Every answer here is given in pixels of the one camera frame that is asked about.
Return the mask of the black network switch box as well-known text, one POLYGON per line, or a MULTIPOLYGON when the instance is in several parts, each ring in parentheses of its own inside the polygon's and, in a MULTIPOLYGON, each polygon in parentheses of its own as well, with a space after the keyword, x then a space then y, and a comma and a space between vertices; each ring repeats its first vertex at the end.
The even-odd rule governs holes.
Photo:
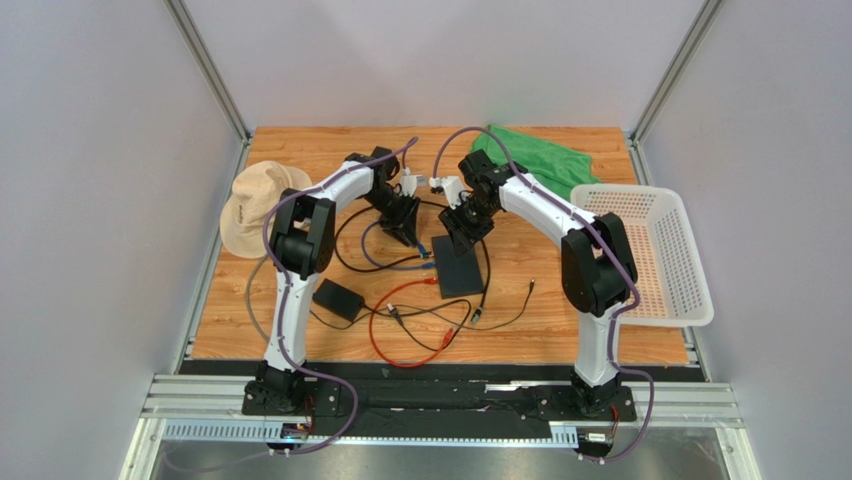
POLYGON ((456 255, 447 235, 431 238, 436 278, 442 299, 480 294, 484 283, 477 255, 473 250, 456 255))

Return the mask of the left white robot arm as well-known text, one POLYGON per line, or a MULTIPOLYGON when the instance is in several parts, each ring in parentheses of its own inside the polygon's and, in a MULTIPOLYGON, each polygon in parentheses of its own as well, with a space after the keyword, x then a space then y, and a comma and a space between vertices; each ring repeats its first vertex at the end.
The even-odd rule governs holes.
POLYGON ((246 386, 247 397, 268 397, 290 409, 305 396, 306 329, 315 285, 334 254, 339 210, 357 199, 380 214, 380 224, 407 247, 418 244, 419 198, 391 180, 407 172, 407 146, 353 153, 329 177, 305 190, 289 188, 263 224, 264 247, 276 268, 276 314, 264 358, 246 386))

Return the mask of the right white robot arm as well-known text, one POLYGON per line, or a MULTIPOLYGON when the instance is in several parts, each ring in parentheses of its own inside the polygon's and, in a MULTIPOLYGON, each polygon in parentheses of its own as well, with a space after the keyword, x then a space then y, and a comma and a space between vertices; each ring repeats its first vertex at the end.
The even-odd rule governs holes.
POLYGON ((439 219, 455 254, 482 241, 499 211, 526 220, 559 248, 562 289, 578 312, 572 402, 586 416, 607 409, 620 386, 616 318, 638 297, 638 272, 623 221, 614 213, 594 215, 572 205, 524 168, 497 165, 482 150, 467 155, 459 170, 459 176, 429 180, 431 191, 447 200, 439 219))

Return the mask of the green cloth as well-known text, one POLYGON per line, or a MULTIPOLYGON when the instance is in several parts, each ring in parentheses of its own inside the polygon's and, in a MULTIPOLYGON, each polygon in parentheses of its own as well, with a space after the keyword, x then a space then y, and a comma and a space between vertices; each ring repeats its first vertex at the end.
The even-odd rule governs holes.
POLYGON ((579 185, 602 182, 592 173, 592 157, 588 154, 498 125, 487 129, 503 142, 518 167, 526 168, 538 182, 565 200, 579 185))

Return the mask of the black power adapter brick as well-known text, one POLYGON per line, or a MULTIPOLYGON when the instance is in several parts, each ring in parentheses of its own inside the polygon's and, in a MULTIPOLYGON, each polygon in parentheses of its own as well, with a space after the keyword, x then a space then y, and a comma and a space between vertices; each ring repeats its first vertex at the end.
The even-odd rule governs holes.
POLYGON ((350 323, 356 321, 365 305, 362 295, 328 279, 320 283, 313 294, 313 301, 350 323))

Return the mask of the beige bucket hat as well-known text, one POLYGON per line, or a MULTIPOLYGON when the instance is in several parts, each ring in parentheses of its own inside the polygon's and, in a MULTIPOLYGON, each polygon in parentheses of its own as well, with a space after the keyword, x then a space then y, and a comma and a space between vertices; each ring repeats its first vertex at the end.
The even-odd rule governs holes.
POLYGON ((287 189, 313 186, 299 168, 266 160, 246 167, 232 182, 231 195, 220 214, 222 245, 230 254, 248 259, 266 255, 262 227, 266 215, 287 189))

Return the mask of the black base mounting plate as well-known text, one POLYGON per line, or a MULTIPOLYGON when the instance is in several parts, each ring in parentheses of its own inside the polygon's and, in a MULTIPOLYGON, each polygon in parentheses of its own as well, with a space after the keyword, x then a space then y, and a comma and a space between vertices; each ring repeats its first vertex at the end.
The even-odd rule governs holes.
POLYGON ((620 375, 609 407, 596 415, 578 412, 572 402, 569 365, 438 364, 402 370, 377 363, 310 362, 305 396, 294 409, 268 397, 253 400, 246 386, 259 364, 228 361, 216 371, 211 361, 192 361, 184 375, 236 383, 238 413, 280 418, 292 429, 299 417, 313 422, 315 438, 340 433, 386 439, 544 440, 557 422, 630 424, 639 418, 640 393, 649 385, 660 394, 665 386, 684 386, 697 372, 678 368, 666 373, 641 366, 620 375))

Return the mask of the white plastic basket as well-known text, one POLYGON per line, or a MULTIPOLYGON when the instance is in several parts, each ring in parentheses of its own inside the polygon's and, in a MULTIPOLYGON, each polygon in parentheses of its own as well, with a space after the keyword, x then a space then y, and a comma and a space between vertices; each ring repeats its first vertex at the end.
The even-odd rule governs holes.
POLYGON ((594 214, 614 213, 624 223, 638 271, 638 307, 620 316, 627 325, 702 327, 714 307, 689 218, 672 190, 625 184, 586 184, 571 202, 594 214))

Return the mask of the aluminium frame rail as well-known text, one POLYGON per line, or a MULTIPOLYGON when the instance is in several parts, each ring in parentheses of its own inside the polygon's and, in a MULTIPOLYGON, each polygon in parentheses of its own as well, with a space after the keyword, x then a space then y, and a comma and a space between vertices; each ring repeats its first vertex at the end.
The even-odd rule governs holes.
POLYGON ((233 375, 207 368, 154 377, 122 467, 125 479, 153 474, 161 444, 246 441, 273 448, 306 441, 323 448, 405 444, 565 449, 616 443, 629 430, 627 459, 661 430, 713 432, 716 460, 735 479, 757 479, 759 467, 731 386, 659 368, 638 368, 606 407, 581 414, 560 365, 439 364, 410 371, 373 363, 318 363, 301 404, 276 402, 239 364, 233 375))

